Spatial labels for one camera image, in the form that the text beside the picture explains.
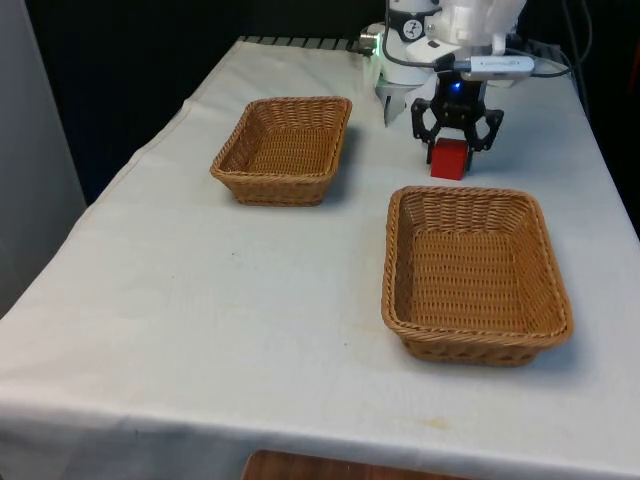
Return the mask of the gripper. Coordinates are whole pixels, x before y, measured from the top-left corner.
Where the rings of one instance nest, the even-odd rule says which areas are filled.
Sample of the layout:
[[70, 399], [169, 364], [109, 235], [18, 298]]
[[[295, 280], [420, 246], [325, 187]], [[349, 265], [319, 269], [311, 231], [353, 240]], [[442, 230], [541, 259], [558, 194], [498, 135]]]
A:
[[[432, 100], [416, 98], [413, 101], [410, 108], [412, 132], [416, 140], [427, 146], [427, 164], [432, 163], [432, 151], [443, 124], [466, 124], [466, 171], [471, 169], [475, 153], [492, 148], [504, 120], [504, 111], [485, 109], [484, 94], [484, 82], [465, 80], [458, 72], [443, 72], [438, 75]], [[424, 123], [428, 111], [435, 119], [430, 128]], [[484, 123], [487, 128], [483, 136], [478, 133], [478, 123]]]

